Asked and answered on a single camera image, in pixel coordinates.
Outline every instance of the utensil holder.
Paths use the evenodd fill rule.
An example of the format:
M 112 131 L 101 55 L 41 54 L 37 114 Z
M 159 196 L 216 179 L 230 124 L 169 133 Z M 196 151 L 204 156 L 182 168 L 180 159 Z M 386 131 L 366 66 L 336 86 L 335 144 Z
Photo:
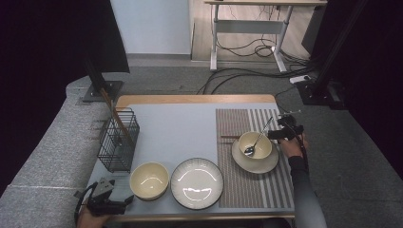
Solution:
M 131 108 L 119 108 L 117 112 L 129 136 L 118 126 L 115 119 L 110 118 L 102 133 L 101 147 L 97 157 L 111 173 L 130 173 L 140 127 Z

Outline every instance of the saucer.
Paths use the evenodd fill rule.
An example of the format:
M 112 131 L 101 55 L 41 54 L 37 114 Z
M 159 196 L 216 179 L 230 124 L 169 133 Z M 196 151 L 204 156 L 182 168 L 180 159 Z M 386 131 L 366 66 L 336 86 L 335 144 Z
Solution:
M 274 169 L 278 163 L 278 149 L 273 143 L 272 145 L 272 152 L 267 158 L 259 161 L 251 161 L 242 156 L 240 142 L 234 141 L 234 143 L 232 143 L 232 157 L 242 169 L 248 172 L 255 174 L 267 173 Z
M 213 205 L 222 189 L 220 169 L 206 159 L 184 161 L 172 174 L 172 194 L 179 204 L 189 209 L 200 210 Z

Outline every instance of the hand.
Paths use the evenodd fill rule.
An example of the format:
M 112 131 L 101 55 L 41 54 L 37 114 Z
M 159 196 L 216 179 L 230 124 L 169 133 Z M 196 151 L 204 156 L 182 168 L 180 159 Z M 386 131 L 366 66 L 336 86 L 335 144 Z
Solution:
M 110 215 L 99 217 L 92 216 L 91 212 L 86 208 L 86 201 L 81 208 L 80 216 L 77 221 L 77 228 L 102 228 L 110 218 Z
M 308 142 L 305 141 L 305 134 L 299 135 L 299 137 L 302 139 L 305 148 L 308 148 Z M 282 152 L 287 156 L 287 158 L 293 156 L 300 156 L 303 158 L 302 151 L 296 138 L 293 138 L 291 141 L 280 139 L 278 142 L 281 145 Z

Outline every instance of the wooden floor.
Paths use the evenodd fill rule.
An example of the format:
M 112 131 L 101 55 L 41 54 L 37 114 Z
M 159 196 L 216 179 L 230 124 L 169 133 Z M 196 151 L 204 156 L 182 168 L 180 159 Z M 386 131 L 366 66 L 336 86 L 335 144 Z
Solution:
M 284 20 L 287 7 L 281 7 L 276 10 L 274 7 L 259 6 L 221 6 L 219 18 L 227 20 Z M 309 53 L 301 45 L 302 38 L 308 27 L 309 21 L 314 11 L 313 7 L 294 7 L 291 14 L 290 24 L 288 26 L 284 42 L 281 49 L 289 54 L 299 58 L 308 59 Z M 193 0 L 194 31 L 192 42 L 192 60 L 209 61 L 212 47 L 212 16 L 214 8 L 204 4 L 203 0 Z M 260 39 L 262 34 L 224 34 L 219 33 L 220 45 L 226 48 L 238 48 Z M 276 35 L 264 34 L 264 44 L 274 46 Z M 261 46 L 262 41 L 254 42 L 251 46 L 234 50 L 237 54 L 248 55 L 255 52 L 257 46 Z M 270 54 L 269 49 L 261 52 L 263 55 Z M 273 55 L 268 58 L 262 58 L 254 54 L 252 56 L 237 56 L 225 49 L 218 49 L 218 61 L 228 62 L 275 62 Z

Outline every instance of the cream bowl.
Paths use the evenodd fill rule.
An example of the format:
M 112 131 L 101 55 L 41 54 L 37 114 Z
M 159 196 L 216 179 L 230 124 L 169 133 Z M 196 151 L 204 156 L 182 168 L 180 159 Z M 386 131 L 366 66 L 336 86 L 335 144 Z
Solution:
M 272 152 L 272 143 L 270 140 L 263 134 L 255 145 L 255 154 L 253 156 L 245 155 L 246 148 L 255 144 L 256 140 L 258 139 L 260 133 L 249 131 L 245 132 L 240 136 L 240 153 L 250 160 L 262 160 L 267 158 L 270 153 Z
M 144 163 L 130 175 L 130 189 L 140 200 L 156 200 L 166 191 L 168 183 L 168 171 L 156 162 Z

